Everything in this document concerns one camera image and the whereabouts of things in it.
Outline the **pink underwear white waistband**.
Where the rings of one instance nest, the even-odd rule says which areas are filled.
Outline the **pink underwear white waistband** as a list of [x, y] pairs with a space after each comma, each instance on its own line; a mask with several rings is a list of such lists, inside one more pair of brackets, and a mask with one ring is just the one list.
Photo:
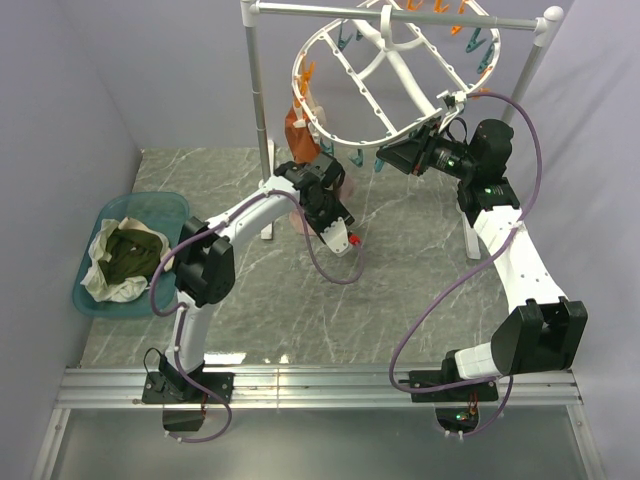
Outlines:
[[353, 196], [354, 191], [355, 183], [349, 175], [343, 180], [336, 180], [330, 187], [314, 184], [306, 188], [300, 197], [303, 214], [297, 210], [289, 214], [294, 231], [303, 235], [304, 228], [307, 228], [310, 236], [318, 236], [339, 219], [346, 226], [351, 226], [354, 217], [345, 202]]

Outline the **orange underwear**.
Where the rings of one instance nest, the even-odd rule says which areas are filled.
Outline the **orange underwear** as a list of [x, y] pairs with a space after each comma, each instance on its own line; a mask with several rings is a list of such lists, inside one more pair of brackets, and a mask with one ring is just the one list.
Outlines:
[[293, 97], [292, 106], [284, 120], [284, 134], [293, 160], [297, 164], [309, 164], [322, 152], [321, 146], [314, 140], [308, 125], [308, 117], [300, 102]]

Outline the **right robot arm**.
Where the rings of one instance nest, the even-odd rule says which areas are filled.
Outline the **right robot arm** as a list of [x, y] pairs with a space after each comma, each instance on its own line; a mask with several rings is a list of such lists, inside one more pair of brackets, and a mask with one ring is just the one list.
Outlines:
[[460, 400], [476, 384], [500, 377], [570, 369], [588, 313], [583, 302], [569, 299], [553, 280], [525, 226], [532, 207], [520, 203], [505, 176], [513, 129], [501, 120], [483, 120], [470, 142], [447, 138], [438, 129], [438, 123], [429, 122], [411, 137], [380, 148], [376, 156], [407, 175], [435, 169], [456, 178], [459, 208], [489, 253], [433, 303], [439, 305], [467, 279], [494, 266], [509, 314], [490, 341], [449, 353], [438, 384], [414, 387], [390, 372], [391, 385], [411, 394], [443, 391]]

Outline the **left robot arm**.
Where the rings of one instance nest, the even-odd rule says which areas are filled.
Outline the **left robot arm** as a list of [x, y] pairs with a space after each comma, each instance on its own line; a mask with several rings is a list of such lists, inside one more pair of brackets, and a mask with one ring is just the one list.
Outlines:
[[314, 233], [338, 257], [349, 252], [349, 226], [354, 219], [339, 197], [345, 179], [343, 166], [325, 153], [309, 164], [289, 161], [232, 209], [207, 221], [193, 217], [184, 224], [171, 255], [178, 294], [176, 320], [170, 346], [159, 364], [166, 390], [176, 400], [192, 401], [204, 385], [207, 308], [232, 290], [239, 247], [275, 220], [297, 212], [305, 234]]

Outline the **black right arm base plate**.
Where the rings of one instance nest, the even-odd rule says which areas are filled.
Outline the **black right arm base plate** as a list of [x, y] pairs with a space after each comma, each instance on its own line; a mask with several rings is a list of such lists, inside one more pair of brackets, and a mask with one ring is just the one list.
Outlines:
[[[431, 388], [444, 385], [447, 380], [444, 379], [441, 371], [411, 370], [408, 373], [407, 383], [414, 389]], [[411, 393], [410, 397], [413, 403], [463, 403], [471, 400], [497, 401], [499, 394], [494, 382], [485, 382], [431, 393]]]

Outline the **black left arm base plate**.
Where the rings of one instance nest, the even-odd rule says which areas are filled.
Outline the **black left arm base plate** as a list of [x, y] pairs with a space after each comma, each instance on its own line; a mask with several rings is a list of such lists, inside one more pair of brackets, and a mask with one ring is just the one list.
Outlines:
[[[231, 372], [204, 372], [197, 382], [225, 402], [231, 401], [234, 374]], [[141, 402], [143, 404], [195, 404], [203, 403], [205, 393], [178, 376], [176, 384], [160, 372], [150, 372], [145, 380]]]

